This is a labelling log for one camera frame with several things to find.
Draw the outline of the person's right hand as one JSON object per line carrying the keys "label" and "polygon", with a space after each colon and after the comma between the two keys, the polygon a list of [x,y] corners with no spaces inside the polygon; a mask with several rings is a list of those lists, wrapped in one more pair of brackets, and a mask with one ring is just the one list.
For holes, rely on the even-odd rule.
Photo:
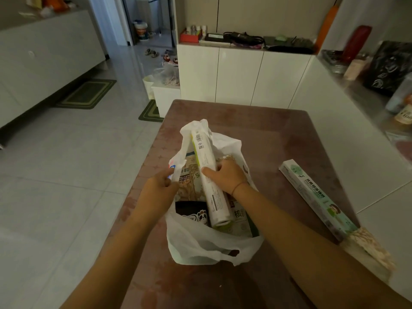
{"label": "person's right hand", "polygon": [[240,166],[232,159],[223,159],[217,166],[221,167],[223,179],[214,182],[222,191],[234,196],[235,190],[241,185],[248,185],[248,180]]}

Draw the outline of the person's left hand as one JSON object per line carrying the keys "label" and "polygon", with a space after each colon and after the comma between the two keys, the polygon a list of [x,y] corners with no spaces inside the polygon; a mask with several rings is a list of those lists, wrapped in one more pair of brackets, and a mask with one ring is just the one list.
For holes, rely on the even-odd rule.
{"label": "person's left hand", "polygon": [[178,182],[171,181],[174,168],[166,168],[149,178],[136,203],[137,216],[156,223],[170,208],[178,192]]}

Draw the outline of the white roll package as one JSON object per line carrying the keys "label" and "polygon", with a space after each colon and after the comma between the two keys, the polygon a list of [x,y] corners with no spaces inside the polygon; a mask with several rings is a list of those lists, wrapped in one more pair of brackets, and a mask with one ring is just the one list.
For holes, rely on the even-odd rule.
{"label": "white roll package", "polygon": [[[216,171],[216,160],[208,135],[202,130],[193,129],[191,130],[191,137],[199,170],[208,167]],[[234,222],[227,196],[221,188],[202,172],[200,178],[208,206],[211,227],[220,232],[225,232],[230,229]]]}

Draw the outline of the white plastic shopping bag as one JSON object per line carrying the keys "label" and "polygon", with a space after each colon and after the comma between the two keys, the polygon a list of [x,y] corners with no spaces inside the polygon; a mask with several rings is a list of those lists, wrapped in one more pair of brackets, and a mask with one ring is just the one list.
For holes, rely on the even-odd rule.
{"label": "white plastic shopping bag", "polygon": [[[191,137],[193,129],[202,130],[208,135],[216,163],[223,159],[234,160],[242,168],[248,184],[257,190],[241,153],[241,140],[212,132],[206,119],[192,121],[180,130],[183,137],[181,149],[169,161],[169,167],[175,168],[176,181],[185,165],[186,154],[194,151]],[[254,238],[238,237],[177,214],[175,202],[178,200],[176,198],[177,194],[165,216],[168,248],[176,263],[181,265],[214,265],[220,261],[228,261],[237,266],[249,262],[260,249],[264,241],[261,235]]]}

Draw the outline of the person's right forearm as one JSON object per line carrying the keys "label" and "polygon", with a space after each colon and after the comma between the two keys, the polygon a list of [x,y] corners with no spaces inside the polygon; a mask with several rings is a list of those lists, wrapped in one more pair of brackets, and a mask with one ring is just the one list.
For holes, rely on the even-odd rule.
{"label": "person's right forearm", "polygon": [[355,258],[248,184],[240,184],[233,196],[318,309],[412,309],[412,302]]}

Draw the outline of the person's left forearm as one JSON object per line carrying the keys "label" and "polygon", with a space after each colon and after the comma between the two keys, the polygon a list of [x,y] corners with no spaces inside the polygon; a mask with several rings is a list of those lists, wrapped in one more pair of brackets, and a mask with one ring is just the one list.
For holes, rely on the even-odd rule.
{"label": "person's left forearm", "polygon": [[166,212],[137,206],[60,309],[120,309],[147,238]]}

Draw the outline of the beige oat packet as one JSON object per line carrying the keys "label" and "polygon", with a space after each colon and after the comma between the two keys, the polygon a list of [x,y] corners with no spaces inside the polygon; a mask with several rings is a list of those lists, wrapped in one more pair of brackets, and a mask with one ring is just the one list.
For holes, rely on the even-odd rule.
{"label": "beige oat packet", "polygon": [[179,190],[176,200],[206,202],[200,174],[195,152],[190,151],[186,154],[185,165],[179,176]]}

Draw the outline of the black panda snack packet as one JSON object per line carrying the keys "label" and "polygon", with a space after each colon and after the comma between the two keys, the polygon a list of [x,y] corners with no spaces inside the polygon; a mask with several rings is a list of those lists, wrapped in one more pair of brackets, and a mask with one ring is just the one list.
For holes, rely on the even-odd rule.
{"label": "black panda snack packet", "polygon": [[205,201],[176,201],[175,208],[177,214],[208,227],[211,226]]}

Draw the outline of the green and white carton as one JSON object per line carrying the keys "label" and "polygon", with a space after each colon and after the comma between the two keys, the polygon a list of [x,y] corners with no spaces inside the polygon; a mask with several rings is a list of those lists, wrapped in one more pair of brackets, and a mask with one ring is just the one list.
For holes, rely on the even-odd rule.
{"label": "green and white carton", "polygon": [[234,221],[224,233],[244,238],[258,237],[260,233],[242,205],[231,195],[227,195],[227,198]]}

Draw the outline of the small green floor mat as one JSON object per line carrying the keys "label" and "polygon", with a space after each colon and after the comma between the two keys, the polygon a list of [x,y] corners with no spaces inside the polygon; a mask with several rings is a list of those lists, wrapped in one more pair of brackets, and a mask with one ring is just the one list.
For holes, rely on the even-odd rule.
{"label": "small green floor mat", "polygon": [[151,99],[142,113],[139,115],[140,121],[162,123],[164,118],[160,117],[155,99]]}

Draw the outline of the white storage box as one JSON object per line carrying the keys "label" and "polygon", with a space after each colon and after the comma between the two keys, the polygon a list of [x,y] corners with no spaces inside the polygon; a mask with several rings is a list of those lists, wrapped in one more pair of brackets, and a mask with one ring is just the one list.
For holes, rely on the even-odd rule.
{"label": "white storage box", "polygon": [[181,98],[180,86],[167,86],[161,83],[153,83],[152,90],[159,111],[159,117],[165,118],[172,102]]}

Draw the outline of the white waste bin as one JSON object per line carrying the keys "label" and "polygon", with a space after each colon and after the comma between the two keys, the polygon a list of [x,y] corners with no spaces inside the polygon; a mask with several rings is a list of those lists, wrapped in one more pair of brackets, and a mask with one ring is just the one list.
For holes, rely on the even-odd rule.
{"label": "white waste bin", "polygon": [[143,85],[145,87],[147,96],[149,100],[155,100],[155,95],[152,89],[153,84],[155,83],[155,79],[152,74],[143,77],[142,79]]}

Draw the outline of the white low sideboard cabinet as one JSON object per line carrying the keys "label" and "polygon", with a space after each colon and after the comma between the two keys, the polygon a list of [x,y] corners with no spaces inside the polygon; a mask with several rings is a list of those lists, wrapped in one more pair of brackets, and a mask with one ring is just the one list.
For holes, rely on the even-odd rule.
{"label": "white low sideboard cabinet", "polygon": [[290,107],[314,56],[178,44],[181,98],[210,103]]}

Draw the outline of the clear crumpled plastic bag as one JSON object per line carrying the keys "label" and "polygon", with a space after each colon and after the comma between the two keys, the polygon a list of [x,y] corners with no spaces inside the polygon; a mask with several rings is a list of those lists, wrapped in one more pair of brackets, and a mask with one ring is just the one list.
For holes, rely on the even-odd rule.
{"label": "clear crumpled plastic bag", "polygon": [[165,86],[180,86],[179,68],[177,64],[165,62],[162,67],[152,72],[154,83]]}

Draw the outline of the long green and white box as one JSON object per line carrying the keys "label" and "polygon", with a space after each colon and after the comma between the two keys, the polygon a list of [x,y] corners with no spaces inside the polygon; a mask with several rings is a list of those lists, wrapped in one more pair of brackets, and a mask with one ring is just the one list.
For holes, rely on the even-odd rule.
{"label": "long green and white box", "polygon": [[358,230],[295,160],[284,161],[279,170],[339,242]]}

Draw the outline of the large green floor mat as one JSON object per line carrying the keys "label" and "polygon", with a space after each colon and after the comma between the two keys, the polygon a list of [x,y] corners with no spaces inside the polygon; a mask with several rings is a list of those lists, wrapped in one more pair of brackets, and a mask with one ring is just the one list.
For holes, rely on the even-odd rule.
{"label": "large green floor mat", "polygon": [[88,79],[54,104],[55,108],[93,109],[117,83],[115,79]]}

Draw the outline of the white flat tray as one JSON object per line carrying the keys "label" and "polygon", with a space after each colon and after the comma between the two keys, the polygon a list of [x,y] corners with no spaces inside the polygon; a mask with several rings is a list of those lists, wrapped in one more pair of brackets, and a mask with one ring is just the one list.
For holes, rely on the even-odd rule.
{"label": "white flat tray", "polygon": [[230,47],[231,41],[224,34],[207,33],[198,41],[202,46]]}

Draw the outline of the red box with small bottles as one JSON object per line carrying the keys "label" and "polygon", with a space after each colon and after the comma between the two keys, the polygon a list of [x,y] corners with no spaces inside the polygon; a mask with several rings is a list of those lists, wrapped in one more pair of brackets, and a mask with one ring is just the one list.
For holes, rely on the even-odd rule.
{"label": "red box with small bottles", "polygon": [[206,36],[207,25],[187,26],[179,36],[180,43],[199,43]]}

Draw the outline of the white counter cabinet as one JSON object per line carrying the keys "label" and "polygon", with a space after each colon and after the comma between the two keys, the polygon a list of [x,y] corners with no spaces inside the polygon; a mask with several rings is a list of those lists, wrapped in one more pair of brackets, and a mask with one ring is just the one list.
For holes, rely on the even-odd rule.
{"label": "white counter cabinet", "polygon": [[309,114],[356,217],[396,262],[390,286],[412,301],[412,170],[318,57],[290,108]]}

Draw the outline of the dark green flat box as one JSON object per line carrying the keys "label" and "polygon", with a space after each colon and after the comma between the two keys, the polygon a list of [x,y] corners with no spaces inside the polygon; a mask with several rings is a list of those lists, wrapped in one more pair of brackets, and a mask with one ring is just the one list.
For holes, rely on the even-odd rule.
{"label": "dark green flat box", "polygon": [[287,37],[279,40],[273,36],[264,36],[265,50],[271,52],[312,55],[315,52],[314,43],[306,38]]}

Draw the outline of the white bucket with blue rim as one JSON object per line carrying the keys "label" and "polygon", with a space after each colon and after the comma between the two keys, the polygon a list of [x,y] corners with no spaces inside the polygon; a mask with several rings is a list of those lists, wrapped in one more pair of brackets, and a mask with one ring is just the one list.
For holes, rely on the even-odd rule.
{"label": "white bucket with blue rim", "polygon": [[137,39],[139,41],[148,41],[149,33],[147,31],[147,23],[143,20],[134,20],[133,25],[136,31]]}

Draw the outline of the clear glass tray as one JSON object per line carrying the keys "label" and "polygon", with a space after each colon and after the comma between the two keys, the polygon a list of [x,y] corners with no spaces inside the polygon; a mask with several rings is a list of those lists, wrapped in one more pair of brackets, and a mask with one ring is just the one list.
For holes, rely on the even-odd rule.
{"label": "clear glass tray", "polygon": [[335,74],[343,75],[350,63],[342,60],[343,51],[321,50],[321,57],[328,69]]}

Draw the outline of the long white kitchen cabinet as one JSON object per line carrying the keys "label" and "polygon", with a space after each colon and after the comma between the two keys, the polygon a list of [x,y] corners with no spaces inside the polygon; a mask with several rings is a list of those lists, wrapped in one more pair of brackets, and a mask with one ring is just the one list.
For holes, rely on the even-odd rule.
{"label": "long white kitchen cabinet", "polygon": [[0,30],[0,128],[105,60],[87,10]]}

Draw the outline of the beige small bottle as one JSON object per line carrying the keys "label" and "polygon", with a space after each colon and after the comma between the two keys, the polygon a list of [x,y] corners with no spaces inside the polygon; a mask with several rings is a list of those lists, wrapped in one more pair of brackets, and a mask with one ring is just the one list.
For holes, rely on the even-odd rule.
{"label": "beige small bottle", "polygon": [[367,64],[366,59],[353,59],[348,66],[343,78],[347,81],[355,81]]}

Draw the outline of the beige patterned packet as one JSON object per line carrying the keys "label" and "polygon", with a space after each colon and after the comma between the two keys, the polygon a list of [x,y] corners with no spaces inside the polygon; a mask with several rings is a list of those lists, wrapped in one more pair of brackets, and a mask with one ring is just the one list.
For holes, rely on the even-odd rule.
{"label": "beige patterned packet", "polygon": [[389,285],[396,271],[394,259],[365,227],[351,232],[339,246]]}

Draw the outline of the red bottle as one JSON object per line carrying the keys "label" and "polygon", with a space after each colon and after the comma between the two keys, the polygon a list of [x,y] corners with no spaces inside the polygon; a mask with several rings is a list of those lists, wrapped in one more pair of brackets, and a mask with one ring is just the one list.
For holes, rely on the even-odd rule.
{"label": "red bottle", "polygon": [[351,63],[356,58],[372,32],[372,29],[373,27],[369,25],[359,25],[353,31],[342,52],[341,62]]}

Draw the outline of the orange lidded jar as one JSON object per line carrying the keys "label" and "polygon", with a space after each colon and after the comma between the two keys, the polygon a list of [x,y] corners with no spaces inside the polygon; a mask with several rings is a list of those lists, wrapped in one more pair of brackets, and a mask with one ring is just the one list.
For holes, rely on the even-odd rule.
{"label": "orange lidded jar", "polygon": [[404,107],[394,116],[394,121],[399,124],[412,125],[412,93],[404,98],[403,105]]}

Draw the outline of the pale blue bottle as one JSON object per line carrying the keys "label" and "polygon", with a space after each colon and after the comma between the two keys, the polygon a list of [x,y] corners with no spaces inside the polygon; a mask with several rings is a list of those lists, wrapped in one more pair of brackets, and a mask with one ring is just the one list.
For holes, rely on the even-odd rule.
{"label": "pale blue bottle", "polygon": [[408,73],[399,88],[385,106],[385,110],[397,114],[405,107],[405,98],[412,93],[412,72]]}

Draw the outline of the black printed bag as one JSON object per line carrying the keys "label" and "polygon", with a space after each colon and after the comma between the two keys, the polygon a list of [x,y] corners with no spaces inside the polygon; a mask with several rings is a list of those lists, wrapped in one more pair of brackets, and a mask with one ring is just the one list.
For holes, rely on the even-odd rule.
{"label": "black printed bag", "polygon": [[365,73],[363,86],[392,96],[412,72],[412,42],[383,41]]}

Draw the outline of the orange packet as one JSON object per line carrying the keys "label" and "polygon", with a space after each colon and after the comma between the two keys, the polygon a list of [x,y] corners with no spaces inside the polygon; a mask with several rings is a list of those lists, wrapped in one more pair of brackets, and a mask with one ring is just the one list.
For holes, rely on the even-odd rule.
{"label": "orange packet", "polygon": [[69,10],[69,6],[64,0],[42,0],[43,7],[51,8],[54,12],[60,13]]}

